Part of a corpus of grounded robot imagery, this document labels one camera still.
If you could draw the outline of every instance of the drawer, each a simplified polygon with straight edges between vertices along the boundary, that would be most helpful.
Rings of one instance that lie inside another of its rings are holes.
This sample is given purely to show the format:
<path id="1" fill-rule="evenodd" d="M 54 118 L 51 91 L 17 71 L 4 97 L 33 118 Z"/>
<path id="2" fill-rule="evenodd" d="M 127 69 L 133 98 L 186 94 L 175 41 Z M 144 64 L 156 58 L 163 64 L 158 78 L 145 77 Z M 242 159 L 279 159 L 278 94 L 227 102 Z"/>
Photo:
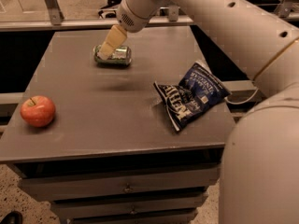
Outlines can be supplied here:
<path id="1" fill-rule="evenodd" d="M 119 195 L 76 200 L 70 203 L 57 202 L 51 205 L 51 210 L 62 219 L 114 215 L 134 216 L 162 210 L 196 208 L 202 205 L 207 196 L 207 192 L 202 189 L 180 189 L 134 194 L 130 197 Z"/>
<path id="2" fill-rule="evenodd" d="M 156 212 L 135 216 L 95 217 L 74 219 L 72 224 L 187 224 L 197 215 L 196 209 L 183 209 L 169 212 Z"/>
<path id="3" fill-rule="evenodd" d="M 38 201 L 207 187 L 219 178 L 219 165 L 130 170 L 21 180 L 19 187 Z"/>

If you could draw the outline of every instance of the drawer cabinet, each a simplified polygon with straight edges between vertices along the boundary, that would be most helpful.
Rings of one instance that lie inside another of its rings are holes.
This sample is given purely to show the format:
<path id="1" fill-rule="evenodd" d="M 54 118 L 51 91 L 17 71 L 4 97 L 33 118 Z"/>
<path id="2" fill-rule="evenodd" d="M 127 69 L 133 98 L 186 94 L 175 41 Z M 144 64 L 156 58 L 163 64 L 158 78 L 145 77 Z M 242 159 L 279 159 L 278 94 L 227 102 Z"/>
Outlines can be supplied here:
<path id="1" fill-rule="evenodd" d="M 20 163 L 19 187 L 63 224 L 189 223 L 220 175 L 221 148 Z"/>

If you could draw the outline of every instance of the gray cabinet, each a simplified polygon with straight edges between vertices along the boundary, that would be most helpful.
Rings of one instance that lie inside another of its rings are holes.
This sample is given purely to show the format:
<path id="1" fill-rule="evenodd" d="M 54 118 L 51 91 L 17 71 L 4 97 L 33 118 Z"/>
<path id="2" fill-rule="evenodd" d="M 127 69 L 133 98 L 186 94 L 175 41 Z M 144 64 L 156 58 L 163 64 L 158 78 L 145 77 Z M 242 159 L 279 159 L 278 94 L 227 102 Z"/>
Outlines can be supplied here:
<path id="1" fill-rule="evenodd" d="M 19 104 L 0 140 L 0 162 L 62 223 L 189 223 L 219 178 L 234 120 L 221 103 L 180 133 L 171 125 L 153 82 L 178 84 L 203 59 L 189 27 L 129 35 L 126 68 L 94 62 L 93 47 L 106 35 L 55 34 L 21 100 L 49 96 L 55 120 L 29 127 Z"/>

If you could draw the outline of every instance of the apple stem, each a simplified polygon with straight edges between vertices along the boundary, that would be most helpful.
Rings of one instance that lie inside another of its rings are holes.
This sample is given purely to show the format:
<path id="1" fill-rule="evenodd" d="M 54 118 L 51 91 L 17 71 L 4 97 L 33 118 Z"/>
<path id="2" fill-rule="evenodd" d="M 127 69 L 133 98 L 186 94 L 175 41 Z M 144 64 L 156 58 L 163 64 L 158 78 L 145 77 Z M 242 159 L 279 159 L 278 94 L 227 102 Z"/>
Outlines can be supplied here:
<path id="1" fill-rule="evenodd" d="M 36 102 L 35 102 L 32 98 L 30 98 L 30 100 L 32 101 L 32 103 L 33 103 L 34 105 L 36 105 Z"/>

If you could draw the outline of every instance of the crumpled bag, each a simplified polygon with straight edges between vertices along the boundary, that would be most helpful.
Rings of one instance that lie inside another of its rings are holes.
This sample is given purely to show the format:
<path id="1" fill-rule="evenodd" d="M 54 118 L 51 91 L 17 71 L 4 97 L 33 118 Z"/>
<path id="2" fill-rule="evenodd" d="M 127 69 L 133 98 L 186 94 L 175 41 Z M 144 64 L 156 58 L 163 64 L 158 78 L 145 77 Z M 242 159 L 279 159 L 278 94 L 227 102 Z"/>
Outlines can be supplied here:
<path id="1" fill-rule="evenodd" d="M 196 61 L 178 85 L 154 83 L 177 132 L 231 94 L 205 65 Z"/>

